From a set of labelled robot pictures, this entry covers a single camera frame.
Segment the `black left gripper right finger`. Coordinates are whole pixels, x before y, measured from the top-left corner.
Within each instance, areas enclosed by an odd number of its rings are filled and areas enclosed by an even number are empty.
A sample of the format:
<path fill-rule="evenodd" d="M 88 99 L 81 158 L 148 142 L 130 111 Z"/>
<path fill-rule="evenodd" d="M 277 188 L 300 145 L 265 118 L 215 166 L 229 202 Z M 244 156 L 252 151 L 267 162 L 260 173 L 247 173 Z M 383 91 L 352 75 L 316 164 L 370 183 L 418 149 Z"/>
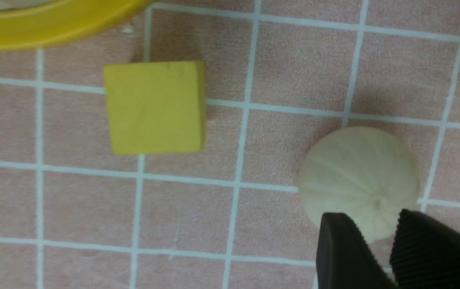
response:
<path fill-rule="evenodd" d="M 389 263 L 400 289 L 460 289 L 460 233 L 403 209 Z"/>

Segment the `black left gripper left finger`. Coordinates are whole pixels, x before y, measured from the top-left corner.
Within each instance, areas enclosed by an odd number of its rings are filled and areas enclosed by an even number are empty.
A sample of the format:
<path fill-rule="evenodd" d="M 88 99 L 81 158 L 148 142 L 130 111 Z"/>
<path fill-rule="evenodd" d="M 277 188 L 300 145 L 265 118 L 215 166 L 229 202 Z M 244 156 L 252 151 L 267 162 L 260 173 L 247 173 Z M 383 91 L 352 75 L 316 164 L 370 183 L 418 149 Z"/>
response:
<path fill-rule="evenodd" d="M 324 213 L 316 256 L 320 289 L 395 289 L 353 220 Z"/>

